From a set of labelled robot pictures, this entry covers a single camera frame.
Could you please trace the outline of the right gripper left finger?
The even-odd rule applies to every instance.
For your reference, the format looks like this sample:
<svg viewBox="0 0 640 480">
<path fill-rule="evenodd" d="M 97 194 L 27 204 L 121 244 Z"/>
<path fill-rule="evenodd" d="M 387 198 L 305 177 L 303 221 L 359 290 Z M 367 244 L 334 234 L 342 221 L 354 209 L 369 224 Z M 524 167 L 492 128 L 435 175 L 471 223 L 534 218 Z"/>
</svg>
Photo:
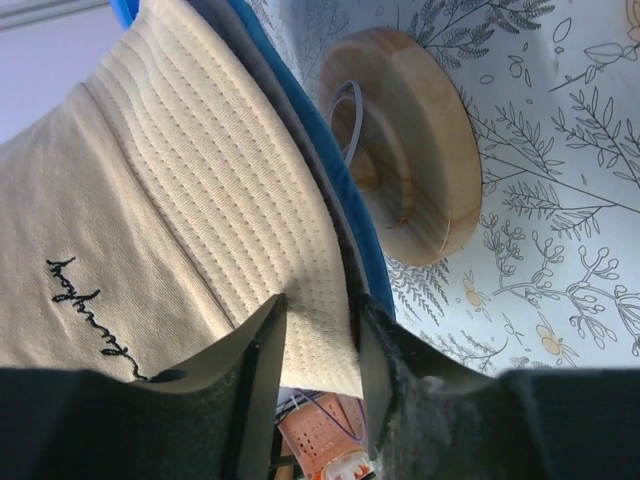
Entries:
<svg viewBox="0 0 640 480">
<path fill-rule="evenodd" d="M 1 373 L 5 479 L 265 479 L 287 300 L 154 379 L 91 371 Z"/>
</svg>

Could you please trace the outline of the grey hat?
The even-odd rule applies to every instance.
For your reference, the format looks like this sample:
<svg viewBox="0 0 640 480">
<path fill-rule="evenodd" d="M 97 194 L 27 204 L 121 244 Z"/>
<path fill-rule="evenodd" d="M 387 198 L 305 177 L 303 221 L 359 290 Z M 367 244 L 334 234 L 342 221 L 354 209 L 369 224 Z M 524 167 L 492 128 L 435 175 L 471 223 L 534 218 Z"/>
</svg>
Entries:
<svg viewBox="0 0 640 480">
<path fill-rule="evenodd" d="M 238 57 L 248 73 L 256 81 L 262 92 L 275 109 L 295 145 L 300 150 L 303 162 L 310 170 L 312 179 L 320 190 L 322 202 L 327 207 L 333 231 L 337 237 L 345 290 L 348 297 L 349 320 L 353 326 L 359 323 L 359 298 L 364 293 L 364 278 L 356 240 L 348 226 L 347 219 L 339 205 L 338 198 L 323 168 L 320 155 L 303 127 L 284 88 L 281 86 L 274 68 L 259 51 L 252 40 L 248 28 L 235 9 L 227 1 L 192 1 L 190 5 L 225 41 Z"/>
</svg>

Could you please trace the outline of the blue plastic bin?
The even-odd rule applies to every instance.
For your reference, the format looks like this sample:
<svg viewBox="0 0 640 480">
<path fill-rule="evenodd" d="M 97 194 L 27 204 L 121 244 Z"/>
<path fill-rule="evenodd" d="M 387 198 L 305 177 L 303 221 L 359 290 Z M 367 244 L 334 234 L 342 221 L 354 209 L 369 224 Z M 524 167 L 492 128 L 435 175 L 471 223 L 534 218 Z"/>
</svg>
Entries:
<svg viewBox="0 0 640 480">
<path fill-rule="evenodd" d="M 140 0 L 110 0 L 110 6 L 119 24 L 127 30 L 135 21 L 140 7 Z"/>
</svg>

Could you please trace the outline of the blue bucket hat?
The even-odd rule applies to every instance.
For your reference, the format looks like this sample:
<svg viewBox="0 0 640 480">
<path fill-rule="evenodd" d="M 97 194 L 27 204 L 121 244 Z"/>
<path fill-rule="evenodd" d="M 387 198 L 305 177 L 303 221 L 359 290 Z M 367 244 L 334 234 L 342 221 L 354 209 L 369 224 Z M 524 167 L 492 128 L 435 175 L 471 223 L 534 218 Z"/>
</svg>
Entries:
<svg viewBox="0 0 640 480">
<path fill-rule="evenodd" d="M 324 172 L 340 202 L 364 262 L 371 295 L 389 315 L 393 315 L 393 295 L 381 245 L 372 219 L 349 173 L 333 133 L 272 46 L 251 7 L 244 1 L 233 1 L 231 6 L 275 74 L 313 147 L 319 154 Z"/>
</svg>

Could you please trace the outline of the beige bucket hat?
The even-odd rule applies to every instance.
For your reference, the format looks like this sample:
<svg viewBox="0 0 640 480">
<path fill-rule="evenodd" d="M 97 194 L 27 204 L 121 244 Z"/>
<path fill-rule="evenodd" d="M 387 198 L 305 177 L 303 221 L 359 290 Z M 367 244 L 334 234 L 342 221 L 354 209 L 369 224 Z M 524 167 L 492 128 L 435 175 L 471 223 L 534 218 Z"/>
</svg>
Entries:
<svg viewBox="0 0 640 480">
<path fill-rule="evenodd" d="M 1 147 L 1 363 L 148 380 L 289 302 L 281 383 L 362 392 L 343 261 L 266 95 L 184 1 Z"/>
</svg>

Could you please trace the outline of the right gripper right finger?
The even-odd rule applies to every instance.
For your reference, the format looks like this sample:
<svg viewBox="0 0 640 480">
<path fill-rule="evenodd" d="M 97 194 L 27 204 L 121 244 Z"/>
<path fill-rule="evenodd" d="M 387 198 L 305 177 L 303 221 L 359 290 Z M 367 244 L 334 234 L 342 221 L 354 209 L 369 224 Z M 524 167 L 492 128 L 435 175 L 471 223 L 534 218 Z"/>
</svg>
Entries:
<svg viewBox="0 0 640 480">
<path fill-rule="evenodd" d="M 516 369 L 449 359 L 358 302 L 368 450 L 381 479 L 635 479 L 635 369 Z"/>
</svg>

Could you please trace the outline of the wooden hat stand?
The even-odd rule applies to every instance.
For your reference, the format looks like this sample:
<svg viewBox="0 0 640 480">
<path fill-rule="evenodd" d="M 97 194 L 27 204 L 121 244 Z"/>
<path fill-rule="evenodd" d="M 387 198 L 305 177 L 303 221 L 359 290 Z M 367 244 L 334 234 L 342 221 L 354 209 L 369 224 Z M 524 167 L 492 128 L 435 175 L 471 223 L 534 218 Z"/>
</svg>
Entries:
<svg viewBox="0 0 640 480">
<path fill-rule="evenodd" d="M 383 251 L 426 266 L 459 250 L 481 210 L 481 162 L 444 70 L 407 34 L 371 28 L 327 51 L 317 103 Z"/>
</svg>

